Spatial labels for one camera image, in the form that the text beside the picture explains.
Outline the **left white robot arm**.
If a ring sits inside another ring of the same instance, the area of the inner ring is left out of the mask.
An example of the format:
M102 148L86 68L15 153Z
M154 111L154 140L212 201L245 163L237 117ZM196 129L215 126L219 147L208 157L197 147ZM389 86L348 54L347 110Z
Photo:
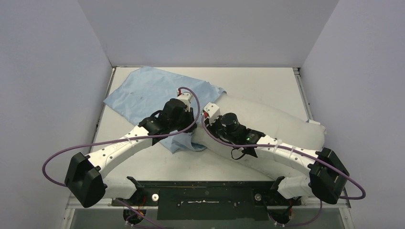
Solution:
M141 186L133 177L112 178L108 174L135 153L171 136L174 131L192 132L196 120L191 107L192 94L172 98L162 110L144 118L117 143L71 158L65 185L84 208L104 198L125 199L131 205L142 201Z

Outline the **white pillow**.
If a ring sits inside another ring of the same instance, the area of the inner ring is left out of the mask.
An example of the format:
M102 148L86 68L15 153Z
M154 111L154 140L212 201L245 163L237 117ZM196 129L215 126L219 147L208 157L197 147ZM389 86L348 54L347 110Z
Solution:
M325 143L326 128L318 122L303 121L268 105L222 94L215 104L221 114L235 113L240 124L282 142L310 150L320 150ZM281 163L264 158L245 156L211 139L202 125L194 130L191 142L207 147L215 162L206 166L209 181L270 181L279 176L295 177L301 173Z

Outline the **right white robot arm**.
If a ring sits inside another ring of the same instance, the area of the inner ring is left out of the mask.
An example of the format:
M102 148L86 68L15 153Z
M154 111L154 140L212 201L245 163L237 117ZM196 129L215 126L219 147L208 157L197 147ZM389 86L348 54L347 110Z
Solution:
M302 196L315 196L328 204L336 204L340 199L350 174L333 150L309 150L283 143L240 124L234 113L211 117L204 112L202 123L215 141L240 151L238 159L246 155L269 159L302 173L299 177L280 176L276 180L270 191L274 203Z

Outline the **light blue pillowcase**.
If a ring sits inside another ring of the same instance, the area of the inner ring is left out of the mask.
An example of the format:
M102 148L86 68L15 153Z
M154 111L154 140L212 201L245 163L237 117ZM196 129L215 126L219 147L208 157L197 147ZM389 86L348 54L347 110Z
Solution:
M164 107L171 98L176 98L179 87L195 92L200 106L215 103L225 89L207 81L171 73L153 67L142 67L131 72L104 103L133 125Z

